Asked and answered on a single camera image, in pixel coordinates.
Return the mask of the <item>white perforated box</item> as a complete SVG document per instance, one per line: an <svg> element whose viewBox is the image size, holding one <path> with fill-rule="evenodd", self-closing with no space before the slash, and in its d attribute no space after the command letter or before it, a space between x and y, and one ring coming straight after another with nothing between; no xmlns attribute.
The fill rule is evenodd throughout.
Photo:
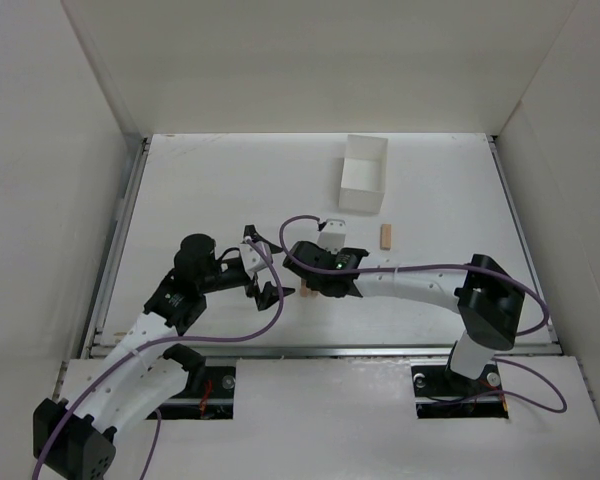
<svg viewBox="0 0 600 480"><path fill-rule="evenodd" d="M338 206L346 211L379 214L386 192L388 139L348 135Z"/></svg>

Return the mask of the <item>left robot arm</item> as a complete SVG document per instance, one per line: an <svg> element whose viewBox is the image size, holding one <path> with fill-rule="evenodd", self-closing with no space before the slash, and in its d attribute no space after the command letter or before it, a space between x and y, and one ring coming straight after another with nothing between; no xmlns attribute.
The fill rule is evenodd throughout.
<svg viewBox="0 0 600 480"><path fill-rule="evenodd" d="M258 274L274 273L273 257L286 246L248 225L235 249L237 256L225 259L206 234L181 242L173 267L81 392L45 399L35 409L34 478L43 468L64 479L102 478L117 453L117 436L202 375L205 359L190 348L198 339L188 332L206 310L208 294L243 288L259 310L283 307L291 289L278 277L260 285Z"/></svg>

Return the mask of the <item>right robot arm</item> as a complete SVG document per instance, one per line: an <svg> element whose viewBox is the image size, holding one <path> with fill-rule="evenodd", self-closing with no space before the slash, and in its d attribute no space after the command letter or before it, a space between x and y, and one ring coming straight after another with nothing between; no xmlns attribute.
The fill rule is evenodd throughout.
<svg viewBox="0 0 600 480"><path fill-rule="evenodd" d="M460 270L402 272L395 262L364 249L332 253L299 241L283 266L326 297L396 298L459 315L464 330L447 362L452 374L477 380L495 353L514 347L525 292L487 255L475 254Z"/></svg>

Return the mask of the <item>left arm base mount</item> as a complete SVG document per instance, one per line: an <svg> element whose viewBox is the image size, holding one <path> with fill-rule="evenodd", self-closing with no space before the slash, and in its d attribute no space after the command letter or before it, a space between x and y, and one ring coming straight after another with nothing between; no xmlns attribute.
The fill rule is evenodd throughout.
<svg viewBox="0 0 600 480"><path fill-rule="evenodd" d="M200 353L182 344L165 351L187 373L183 389L165 401L159 411L166 420L231 420L236 367L211 365Z"/></svg>

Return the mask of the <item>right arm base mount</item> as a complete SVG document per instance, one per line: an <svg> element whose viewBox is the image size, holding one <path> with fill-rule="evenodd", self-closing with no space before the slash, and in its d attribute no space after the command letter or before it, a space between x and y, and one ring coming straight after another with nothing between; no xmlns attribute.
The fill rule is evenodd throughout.
<svg viewBox="0 0 600 480"><path fill-rule="evenodd" d="M477 380L446 366L411 367L416 415L419 419L508 419L498 367L488 364Z"/></svg>

